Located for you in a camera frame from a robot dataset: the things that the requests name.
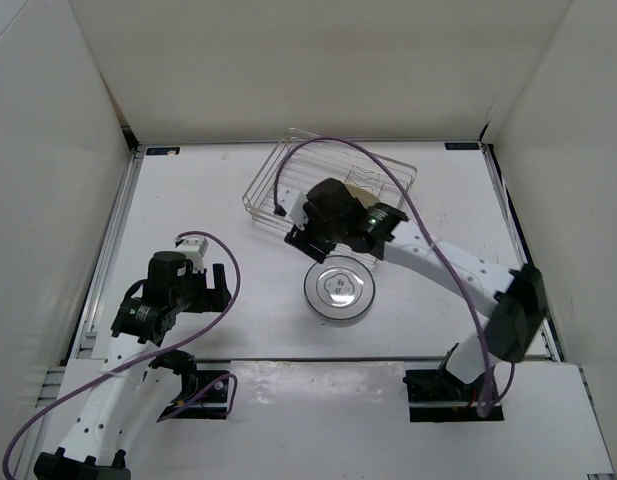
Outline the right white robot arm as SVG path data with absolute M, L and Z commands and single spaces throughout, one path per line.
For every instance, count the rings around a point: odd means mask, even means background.
M 448 399 L 465 396 L 500 362 L 521 362 L 544 321 L 541 272 L 490 264 L 424 232 L 401 210 L 361 188 L 328 178 L 304 193 L 278 187 L 275 214 L 289 219 L 285 241 L 319 263 L 338 245 L 411 270 L 463 297 L 475 311 L 474 335 L 454 347 L 437 375 Z

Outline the white plate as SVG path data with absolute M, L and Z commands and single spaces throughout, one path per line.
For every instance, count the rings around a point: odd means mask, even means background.
M 335 255 L 315 262 L 303 282 L 308 305 L 331 321 L 352 321 L 372 306 L 376 283 L 370 270 L 351 257 Z

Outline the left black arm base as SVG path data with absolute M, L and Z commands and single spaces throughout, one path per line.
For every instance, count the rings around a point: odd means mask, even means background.
M 162 412 L 177 420 L 226 420 L 234 406 L 237 378 L 230 362 L 197 362 L 184 390 Z

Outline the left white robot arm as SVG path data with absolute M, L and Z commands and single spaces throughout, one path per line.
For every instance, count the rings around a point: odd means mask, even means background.
M 192 355 L 162 345 L 181 313 L 214 313 L 232 295 L 222 264 L 200 253 L 160 251 L 147 276 L 124 294 L 111 325 L 102 381 L 87 388 L 75 423 L 52 452 L 39 454 L 38 479 L 128 479 L 130 453 L 173 400 L 198 386 Z

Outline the silver wire dish rack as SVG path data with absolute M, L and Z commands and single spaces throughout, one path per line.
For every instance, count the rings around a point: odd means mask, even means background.
M 379 201 L 411 213 L 396 183 L 367 155 L 296 128 L 287 130 L 272 149 L 242 196 L 242 203 L 255 222 L 284 237 L 292 223 L 274 214 L 274 190 L 306 192 L 326 178 L 363 188 Z

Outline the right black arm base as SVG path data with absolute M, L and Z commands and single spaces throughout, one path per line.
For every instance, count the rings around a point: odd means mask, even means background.
M 484 385 L 483 376 L 468 386 L 444 382 L 436 369 L 406 370 L 403 383 L 407 389 L 411 423 L 501 422 L 503 408 L 495 404 L 486 417 L 477 412 L 477 400 Z

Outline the beige plate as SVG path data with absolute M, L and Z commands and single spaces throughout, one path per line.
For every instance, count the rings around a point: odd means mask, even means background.
M 344 186 L 346 187 L 350 195 L 353 198 L 357 199 L 364 208 L 369 208 L 380 202 L 379 198 L 371 191 L 366 190 L 358 185 L 345 183 Z

